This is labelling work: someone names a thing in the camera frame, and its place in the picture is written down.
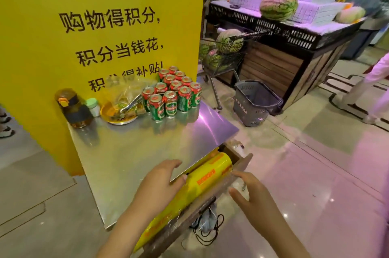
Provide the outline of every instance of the metal table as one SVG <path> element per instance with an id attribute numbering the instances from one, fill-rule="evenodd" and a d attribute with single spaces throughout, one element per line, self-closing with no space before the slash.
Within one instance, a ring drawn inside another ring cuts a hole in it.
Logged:
<path id="1" fill-rule="evenodd" d="M 174 179 L 238 132 L 204 102 L 161 122 L 147 114 L 123 126 L 96 118 L 90 126 L 69 125 L 69 130 L 106 229 L 125 211 L 155 165 L 182 160 Z"/>

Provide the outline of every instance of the green and red can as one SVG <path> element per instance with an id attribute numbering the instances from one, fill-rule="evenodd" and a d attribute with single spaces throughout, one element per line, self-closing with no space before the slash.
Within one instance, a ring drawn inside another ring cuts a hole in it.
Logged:
<path id="1" fill-rule="evenodd" d="M 165 78 L 165 76 L 169 73 L 170 73 L 170 71 L 167 69 L 160 69 L 158 72 L 159 81 L 163 82 L 163 78 Z"/>
<path id="2" fill-rule="evenodd" d="M 149 98 L 150 115 L 154 121 L 162 121 L 165 117 L 163 98 L 159 94 L 153 94 Z"/>
<path id="3" fill-rule="evenodd" d="M 143 103 L 145 106 L 146 112 L 150 113 L 149 98 L 154 94 L 155 89 L 153 87 L 146 87 L 142 91 Z"/>
<path id="4" fill-rule="evenodd" d="M 190 88 L 191 88 L 192 93 L 193 93 L 191 105 L 193 107 L 197 107 L 198 105 L 200 105 L 201 92 L 203 89 L 202 89 L 201 85 L 197 82 L 192 82 Z"/>
<path id="5" fill-rule="evenodd" d="M 192 78 L 188 77 L 188 76 L 185 76 L 185 77 L 182 77 L 181 79 L 181 82 L 182 82 L 182 86 L 191 86 L 191 83 L 193 82 L 192 81 Z"/>
<path id="6" fill-rule="evenodd" d="M 169 89 L 178 93 L 178 89 L 182 87 L 181 81 L 174 80 L 171 82 Z"/>
<path id="7" fill-rule="evenodd" d="M 182 86 L 178 90 L 178 109 L 187 112 L 192 107 L 192 90 L 187 86 Z"/>
<path id="8" fill-rule="evenodd" d="M 155 94 L 162 94 L 163 95 L 163 93 L 165 93 L 168 90 L 168 86 L 166 85 L 166 83 L 159 82 L 159 83 L 155 84 L 154 89 L 155 89 L 155 91 L 154 91 Z"/>
<path id="9" fill-rule="evenodd" d="M 175 72 L 176 80 L 181 81 L 183 77 L 185 77 L 185 73 L 183 71 L 178 70 L 177 72 Z"/>
<path id="10" fill-rule="evenodd" d="M 170 86 L 171 82 L 174 81 L 175 75 L 166 75 L 165 78 L 163 78 L 163 83 L 165 83 L 168 87 Z"/>
<path id="11" fill-rule="evenodd" d="M 164 93 L 163 102 L 165 104 L 166 117 L 175 116 L 175 114 L 177 113 L 177 101 L 178 101 L 178 97 L 174 91 L 168 90 Z"/>
<path id="12" fill-rule="evenodd" d="M 174 75 L 175 72 L 178 71 L 178 68 L 175 66 L 175 65 L 172 65 L 170 68 L 169 68 L 169 74 L 171 75 Z"/>

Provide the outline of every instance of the brown tea bottle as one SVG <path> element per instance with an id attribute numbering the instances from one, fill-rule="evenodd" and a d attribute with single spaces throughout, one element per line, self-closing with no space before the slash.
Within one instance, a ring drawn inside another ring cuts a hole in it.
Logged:
<path id="1" fill-rule="evenodd" d="M 83 128 L 92 123 L 93 116 L 71 88 L 58 90 L 54 99 L 60 105 L 63 115 L 73 128 Z"/>

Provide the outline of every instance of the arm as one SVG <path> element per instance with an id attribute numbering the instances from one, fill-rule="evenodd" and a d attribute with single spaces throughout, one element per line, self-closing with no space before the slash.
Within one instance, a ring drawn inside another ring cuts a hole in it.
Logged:
<path id="1" fill-rule="evenodd" d="M 170 183 L 179 160 L 165 160 L 154 167 L 143 179 L 134 199 L 116 222 L 108 241 L 97 253 L 97 258 L 127 258 L 143 231 L 186 182 L 186 175 Z"/>
<path id="2" fill-rule="evenodd" d="M 268 189 L 251 173 L 233 171 L 249 191 L 247 201 L 235 188 L 229 193 L 248 221 L 262 235 L 279 258 L 309 258 L 310 255 L 286 223 Z"/>

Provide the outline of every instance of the gray plastic basket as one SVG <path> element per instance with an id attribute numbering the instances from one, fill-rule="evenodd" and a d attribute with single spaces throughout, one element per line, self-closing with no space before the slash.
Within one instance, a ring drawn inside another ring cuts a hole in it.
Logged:
<path id="1" fill-rule="evenodd" d="M 246 127 L 259 126 L 275 107 L 282 104 L 282 99 L 262 82 L 242 80 L 235 87 L 234 112 Z"/>

